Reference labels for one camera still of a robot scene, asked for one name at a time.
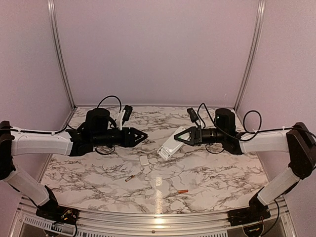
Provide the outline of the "white remote control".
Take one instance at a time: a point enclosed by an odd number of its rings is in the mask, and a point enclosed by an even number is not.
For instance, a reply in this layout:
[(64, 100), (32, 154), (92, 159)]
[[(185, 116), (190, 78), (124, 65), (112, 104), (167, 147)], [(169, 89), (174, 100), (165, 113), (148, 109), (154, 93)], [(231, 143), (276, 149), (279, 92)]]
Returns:
[(157, 153), (164, 161), (170, 159), (183, 146), (184, 143), (175, 140), (174, 136), (184, 130), (184, 127), (179, 127), (158, 149)]

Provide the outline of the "white battery cover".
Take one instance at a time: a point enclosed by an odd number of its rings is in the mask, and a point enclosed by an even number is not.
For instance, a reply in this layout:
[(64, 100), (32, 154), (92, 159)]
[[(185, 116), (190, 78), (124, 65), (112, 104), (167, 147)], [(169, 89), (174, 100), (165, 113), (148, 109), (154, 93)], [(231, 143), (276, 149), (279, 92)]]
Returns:
[(139, 157), (139, 161), (140, 161), (140, 164), (142, 166), (145, 166), (145, 165), (148, 165), (149, 164), (149, 161), (148, 161), (148, 157), (147, 156), (140, 156)]

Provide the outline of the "gold AAA battery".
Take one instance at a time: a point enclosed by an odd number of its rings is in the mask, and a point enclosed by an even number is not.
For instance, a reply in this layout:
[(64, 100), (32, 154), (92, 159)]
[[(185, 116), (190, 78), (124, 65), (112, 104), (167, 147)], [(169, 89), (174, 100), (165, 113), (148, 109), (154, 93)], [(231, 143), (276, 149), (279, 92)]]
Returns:
[(127, 178), (125, 179), (125, 182), (130, 181), (130, 180), (133, 179), (134, 177), (135, 177), (135, 175), (131, 175), (131, 176), (127, 177)]

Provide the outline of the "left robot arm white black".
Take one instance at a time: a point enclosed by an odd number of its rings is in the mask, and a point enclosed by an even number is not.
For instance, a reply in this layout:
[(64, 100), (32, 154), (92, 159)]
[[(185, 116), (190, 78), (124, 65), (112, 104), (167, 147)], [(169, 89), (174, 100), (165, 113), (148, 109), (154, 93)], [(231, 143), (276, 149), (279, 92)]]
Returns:
[(80, 157), (97, 147), (133, 148), (148, 135), (133, 127), (124, 127), (132, 112), (126, 106), (113, 119), (110, 111), (94, 108), (77, 129), (60, 131), (22, 130), (8, 121), (0, 123), (0, 179), (30, 198), (52, 220), (62, 216), (62, 208), (50, 188), (41, 185), (27, 172), (14, 165), (13, 157), (27, 154), (59, 154)]

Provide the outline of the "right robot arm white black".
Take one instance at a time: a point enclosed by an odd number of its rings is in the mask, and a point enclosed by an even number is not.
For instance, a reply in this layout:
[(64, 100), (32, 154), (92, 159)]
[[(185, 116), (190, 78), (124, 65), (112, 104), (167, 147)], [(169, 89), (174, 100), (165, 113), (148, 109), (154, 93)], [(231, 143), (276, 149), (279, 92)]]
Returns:
[(288, 167), (263, 187), (250, 201), (244, 216), (255, 221), (264, 213), (264, 207), (296, 184), (309, 177), (316, 168), (315, 136), (302, 122), (292, 127), (255, 132), (237, 132), (235, 114), (226, 108), (215, 111), (214, 128), (192, 126), (174, 135), (174, 140), (190, 146), (221, 144), (232, 155), (251, 152), (286, 152), (290, 155)]

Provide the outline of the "orange AAA battery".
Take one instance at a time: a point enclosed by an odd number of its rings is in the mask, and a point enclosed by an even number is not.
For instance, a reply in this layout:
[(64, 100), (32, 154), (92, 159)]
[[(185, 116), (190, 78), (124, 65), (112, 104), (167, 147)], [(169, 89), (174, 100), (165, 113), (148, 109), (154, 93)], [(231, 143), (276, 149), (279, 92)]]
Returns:
[(187, 192), (188, 192), (188, 190), (178, 190), (177, 191), (178, 194), (187, 193)]

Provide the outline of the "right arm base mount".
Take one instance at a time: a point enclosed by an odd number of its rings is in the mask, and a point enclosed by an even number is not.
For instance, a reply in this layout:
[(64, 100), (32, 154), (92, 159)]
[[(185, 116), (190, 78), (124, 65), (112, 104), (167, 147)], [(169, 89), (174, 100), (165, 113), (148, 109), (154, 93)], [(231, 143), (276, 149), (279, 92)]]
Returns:
[(271, 217), (268, 206), (263, 205), (258, 200), (260, 191), (249, 200), (248, 207), (228, 211), (228, 220), (231, 226), (250, 224)]

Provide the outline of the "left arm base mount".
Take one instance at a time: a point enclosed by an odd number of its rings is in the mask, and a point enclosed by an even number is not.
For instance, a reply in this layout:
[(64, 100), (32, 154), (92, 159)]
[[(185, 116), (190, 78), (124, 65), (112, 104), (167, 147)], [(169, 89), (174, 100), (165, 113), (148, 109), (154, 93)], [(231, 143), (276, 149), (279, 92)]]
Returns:
[(75, 225), (79, 210), (60, 206), (52, 190), (46, 185), (44, 187), (47, 189), (49, 199), (43, 205), (38, 206), (36, 215), (57, 223)]

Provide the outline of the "front aluminium frame rail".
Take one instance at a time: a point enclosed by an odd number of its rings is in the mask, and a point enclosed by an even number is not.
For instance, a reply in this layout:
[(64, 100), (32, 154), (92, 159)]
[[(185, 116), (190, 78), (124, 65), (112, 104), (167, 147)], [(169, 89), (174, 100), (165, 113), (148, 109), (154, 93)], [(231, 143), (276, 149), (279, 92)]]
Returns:
[(266, 237), (296, 237), (285, 200), (269, 206), (269, 219), (232, 226), (228, 211), (186, 214), (118, 213), (79, 209), (77, 225), (56, 224), (36, 216), (35, 206), (25, 197), (19, 203), (9, 232), (11, 237), (243, 237), (263, 225)]

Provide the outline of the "right aluminium frame post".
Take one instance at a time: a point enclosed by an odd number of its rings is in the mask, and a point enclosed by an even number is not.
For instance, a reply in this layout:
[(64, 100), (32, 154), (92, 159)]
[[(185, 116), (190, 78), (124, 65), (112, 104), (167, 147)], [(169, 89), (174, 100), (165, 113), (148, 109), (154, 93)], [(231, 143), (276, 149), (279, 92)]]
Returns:
[(246, 61), (246, 66), (244, 69), (243, 77), (241, 80), (241, 84), (237, 93), (237, 98), (235, 100), (234, 110), (237, 112), (242, 104), (247, 85), (250, 80), (250, 75), (253, 67), (253, 63), (255, 60), (256, 52), (258, 49), (262, 28), (263, 28), (263, 22), (264, 22), (264, 14), (265, 14), (265, 8), (266, 8), (266, 1), (265, 0), (259, 0), (258, 6), (257, 6), (257, 12), (256, 12), (256, 19), (255, 19), (255, 25), (253, 30), (253, 36), (250, 44), (250, 50), (248, 54), (248, 58)]

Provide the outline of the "aluminium frame post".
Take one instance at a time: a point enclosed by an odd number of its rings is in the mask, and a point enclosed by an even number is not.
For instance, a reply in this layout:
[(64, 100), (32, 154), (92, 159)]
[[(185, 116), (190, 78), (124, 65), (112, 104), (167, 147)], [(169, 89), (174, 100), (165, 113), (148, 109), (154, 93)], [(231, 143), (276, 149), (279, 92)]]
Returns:
[(250, 44), (250, 50), (248, 54), (248, 58), (246, 61), (246, 66), (244, 69), (243, 77), (241, 80), (241, 84), (237, 93), (237, 98), (235, 100), (234, 110), (237, 112), (242, 104), (247, 85), (250, 80), (250, 75), (253, 67), (253, 63), (255, 60), (256, 52), (258, 49), (262, 28), (263, 28), (263, 22), (264, 22), (264, 14), (265, 14), (265, 8), (266, 8), (266, 1), (265, 0), (259, 0), (258, 6), (257, 6), (257, 12), (256, 12), (256, 19), (255, 19), (255, 25), (253, 30), (253, 36)]
[(53, 37), (53, 43), (54, 43), (54, 48), (56, 51), (56, 57), (57, 57), (57, 62), (58, 62), (58, 67), (61, 73), (61, 78), (62, 82), (65, 88), (66, 96), (69, 102), (70, 107), (72, 110), (76, 108), (75, 101), (73, 98), (73, 94), (71, 92), (71, 87), (67, 75), (67, 70), (62, 54), (62, 47), (61, 47), (61, 42), (60, 42), (60, 37), (59, 37), (59, 31), (58, 31), (58, 23), (57, 23), (57, 15), (56, 15), (56, 8), (55, 8), (55, 1), (54, 0), (48, 0), (47, 1), (47, 7), (48, 7), (48, 15), (49, 15), (49, 20), (50, 20), (50, 25), (51, 25), (51, 30), (52, 30), (52, 37)]

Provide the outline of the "left aluminium frame post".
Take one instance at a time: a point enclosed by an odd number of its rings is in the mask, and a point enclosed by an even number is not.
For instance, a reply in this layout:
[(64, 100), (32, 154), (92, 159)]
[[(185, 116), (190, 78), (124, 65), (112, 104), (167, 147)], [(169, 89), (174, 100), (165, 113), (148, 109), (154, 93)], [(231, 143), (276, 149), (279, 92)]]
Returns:
[(53, 37), (53, 43), (54, 43), (54, 48), (56, 51), (56, 57), (57, 57), (57, 62), (58, 62), (58, 67), (61, 73), (61, 78), (62, 82), (65, 88), (66, 96), (69, 102), (70, 107), (72, 110), (76, 108), (75, 101), (73, 98), (73, 94), (71, 92), (71, 87), (67, 75), (67, 70), (62, 54), (62, 47), (61, 47), (61, 42), (60, 42), (60, 37), (59, 37), (59, 31), (58, 31), (58, 23), (57, 23), (57, 15), (56, 15), (56, 8), (55, 8), (55, 1), (54, 0), (48, 0), (47, 1), (47, 7), (48, 7), (48, 15), (49, 15), (49, 20), (50, 20), (50, 25), (51, 25), (51, 30), (52, 30), (52, 37)]

